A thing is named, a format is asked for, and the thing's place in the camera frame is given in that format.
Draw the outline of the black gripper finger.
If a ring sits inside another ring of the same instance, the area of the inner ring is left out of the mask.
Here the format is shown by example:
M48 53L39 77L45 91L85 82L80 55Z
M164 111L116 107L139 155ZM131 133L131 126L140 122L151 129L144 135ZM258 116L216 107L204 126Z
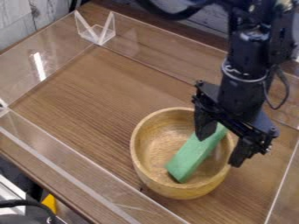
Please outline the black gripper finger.
M206 140L216 131L218 121L214 113L202 105L195 106L194 112L195 134L200 141Z
M230 155L228 164L234 167L240 167L243 162L256 154L256 149L258 145L251 138L240 138Z

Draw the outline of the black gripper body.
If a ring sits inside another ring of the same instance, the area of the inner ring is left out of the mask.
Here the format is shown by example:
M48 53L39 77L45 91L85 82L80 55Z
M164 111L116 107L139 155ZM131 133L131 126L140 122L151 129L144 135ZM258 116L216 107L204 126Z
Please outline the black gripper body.
M268 90L278 69L278 65L256 65L243 70L226 59L220 65L220 84L202 80L195 84L194 107L202 105L212 112L218 124L238 139L251 138L256 143L256 154L267 154L272 140L279 136L278 127L263 111L263 104L270 103Z

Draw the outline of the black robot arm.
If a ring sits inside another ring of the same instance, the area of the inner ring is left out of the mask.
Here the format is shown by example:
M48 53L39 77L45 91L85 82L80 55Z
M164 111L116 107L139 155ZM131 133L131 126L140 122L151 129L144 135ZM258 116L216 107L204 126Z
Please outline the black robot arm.
M195 134L207 139L222 124L236 136L238 144L228 164L242 166L255 154L267 154L279 129L263 106L271 103L268 92L278 78L290 82L280 65L296 50L294 35L299 0L190 0L175 13L152 0L136 0L156 16L170 20L190 18L208 5L219 5L228 13L228 54L220 65L222 80L215 85L199 80L192 96Z

